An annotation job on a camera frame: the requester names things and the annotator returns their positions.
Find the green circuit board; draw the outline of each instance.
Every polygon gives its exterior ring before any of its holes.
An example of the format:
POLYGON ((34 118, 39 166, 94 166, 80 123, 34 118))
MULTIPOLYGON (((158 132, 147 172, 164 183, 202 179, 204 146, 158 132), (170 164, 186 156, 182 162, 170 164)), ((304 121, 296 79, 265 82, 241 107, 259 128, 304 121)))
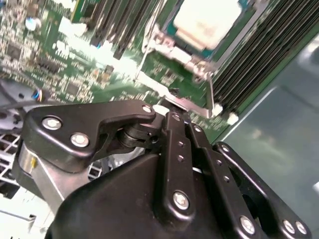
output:
MULTIPOLYGON (((154 7, 150 7, 148 13, 144 15, 122 58, 115 61, 112 57, 115 46, 104 44, 97 48, 89 44, 92 33, 86 32, 82 36, 74 34, 73 30, 76 27, 72 22, 79 22, 81 17, 79 12, 72 12, 71 9, 65 8, 53 0, 42 2, 44 5, 38 8, 41 26, 32 32, 25 28, 29 0, 22 0, 18 7, 1 10, 0 57, 3 65, 24 72, 33 80, 32 84, 48 90, 53 99, 64 103, 95 103, 128 99, 141 99, 150 104, 159 102, 160 97, 156 92, 133 80, 143 58, 141 45, 144 28, 149 16, 154 11, 154 7), (21 49, 18 59, 12 60, 12 57, 8 57, 7 50, 10 44, 21 49), (38 68, 35 61, 41 57, 58 65, 58 72, 51 74, 38 68), (108 65, 114 66, 114 71, 111 74, 104 71, 108 65)), ((177 0, 167 1, 159 16, 160 24, 163 24, 168 17, 170 4, 174 5, 176 2, 177 0)), ((279 0, 271 1, 260 21, 263 21, 278 2, 279 0)), ((84 1, 77 1, 77 4, 84 4, 84 1)), ((234 34, 240 31, 248 19, 249 16, 247 19, 242 19, 241 26, 238 29, 233 29, 234 34)), ((312 34, 311 32, 308 34, 309 36, 305 38, 300 48, 311 39, 312 34)), ((225 46, 219 48, 216 57, 218 58, 226 49, 225 46)), ((158 53, 152 53, 146 58, 142 71, 168 88, 179 89, 179 97, 188 98, 201 107, 206 104, 205 85, 194 83, 192 74, 180 64, 168 60, 158 53)), ((16 77, 16 80, 32 86, 29 80, 20 77, 16 77)), ((266 81, 262 88, 266 87, 270 80, 266 81)), ((256 96, 257 93, 252 94, 250 100, 242 105, 241 111, 256 96)), ((191 113, 191 118, 194 123, 203 127, 210 141, 215 141, 228 127, 223 117, 204 119, 191 113)))

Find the cable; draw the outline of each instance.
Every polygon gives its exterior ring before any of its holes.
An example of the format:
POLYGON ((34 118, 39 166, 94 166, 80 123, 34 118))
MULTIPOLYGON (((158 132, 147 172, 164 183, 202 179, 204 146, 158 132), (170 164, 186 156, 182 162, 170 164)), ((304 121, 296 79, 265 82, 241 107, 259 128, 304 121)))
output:
POLYGON ((62 105, 62 103, 57 102, 57 101, 47 101, 47 102, 21 101, 21 102, 16 102, 16 103, 0 106, 0 111, 7 111, 7 110, 12 110, 12 109, 28 107, 28 106, 37 106, 37 105, 43 105, 43 106, 56 105, 56 106, 58 106, 58 105, 62 105))
POLYGON ((136 72, 136 75, 135 75, 135 79, 137 79, 137 78, 139 77, 139 74, 140 74, 140 72, 141 72, 141 70, 142 70, 142 67, 143 67, 144 62, 145 62, 145 60, 146 60, 146 57, 147 57, 147 55, 148 55, 148 53, 149 53, 150 46, 151 46, 151 44, 150 44, 150 42, 151 42, 151 37, 152 37, 153 31, 154 31, 154 27, 155 27, 155 25, 156 25, 156 20, 157 20, 158 16, 160 15, 160 12, 161 12, 161 10, 162 10, 162 8, 163 8, 163 6, 164 6, 164 2, 165 2, 164 0, 161 0, 161 1, 159 2, 159 4, 158 4, 158 8, 157 8, 156 11, 154 12, 155 15, 154 15, 154 18, 153 18, 153 20, 152 20, 152 22, 151 22, 150 31, 149 31, 148 36, 147 36, 147 39, 148 39, 149 41, 148 41, 148 44, 147 44, 147 46, 146 46, 146 50, 145 50, 145 53, 144 53, 143 58, 142 58, 142 60, 141 60, 141 63, 140 63, 140 65, 139 65, 138 69, 137 69, 137 72, 136 72))

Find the metal plate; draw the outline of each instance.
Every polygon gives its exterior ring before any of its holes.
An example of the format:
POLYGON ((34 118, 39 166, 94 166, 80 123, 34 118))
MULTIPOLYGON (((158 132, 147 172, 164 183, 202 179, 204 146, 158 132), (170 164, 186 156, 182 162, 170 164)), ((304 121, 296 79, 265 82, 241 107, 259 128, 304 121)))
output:
POLYGON ((223 139, 319 238, 319 35, 223 139))

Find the motherboard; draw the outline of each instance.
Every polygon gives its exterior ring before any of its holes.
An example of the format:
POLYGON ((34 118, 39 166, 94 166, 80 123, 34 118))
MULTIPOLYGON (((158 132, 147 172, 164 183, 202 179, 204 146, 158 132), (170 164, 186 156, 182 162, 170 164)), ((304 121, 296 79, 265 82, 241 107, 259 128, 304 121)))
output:
POLYGON ((213 142, 319 29, 314 0, 1 0, 0 67, 61 103, 165 100, 213 142))

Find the silver screw head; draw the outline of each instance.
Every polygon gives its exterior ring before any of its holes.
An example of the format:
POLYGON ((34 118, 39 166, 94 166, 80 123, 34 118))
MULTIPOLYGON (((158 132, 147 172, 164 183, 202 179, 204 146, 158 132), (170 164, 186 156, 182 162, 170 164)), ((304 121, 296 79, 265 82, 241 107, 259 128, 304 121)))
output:
POLYGON ((42 121, 42 125, 49 130, 57 130, 61 128, 62 123, 56 118, 47 117, 42 121))
POLYGON ((178 115, 173 114, 172 117, 173 117, 175 120, 180 121, 180 117, 179 117, 178 115))
POLYGON ((143 106, 143 111, 147 112, 147 113, 151 113, 152 109, 149 106, 143 106))
POLYGON ((295 229, 290 222, 288 222, 287 220, 283 220, 283 224, 285 228, 287 229, 287 231, 289 231, 291 234, 295 234, 295 229))
POLYGON ((201 128, 199 126, 195 125, 194 128, 197 132, 201 132, 201 128))
POLYGON ((297 226, 298 230, 299 230, 302 234, 304 234, 304 235, 307 234, 307 230, 306 230, 306 228, 304 227, 304 225, 301 224, 301 222, 296 221, 296 226, 297 226))
POLYGON ((182 192, 174 192, 173 200, 175 205, 181 210, 186 210, 189 207, 187 196, 182 192))
POLYGON ((83 133, 75 133, 71 136, 71 142, 77 147, 84 148, 89 144, 89 138, 83 133))
POLYGON ((229 149, 225 145, 222 145, 221 147, 223 148, 225 152, 229 152, 229 149))
POLYGON ((253 223, 247 217, 241 216, 240 223, 247 233, 251 235, 255 233, 255 227, 253 223))

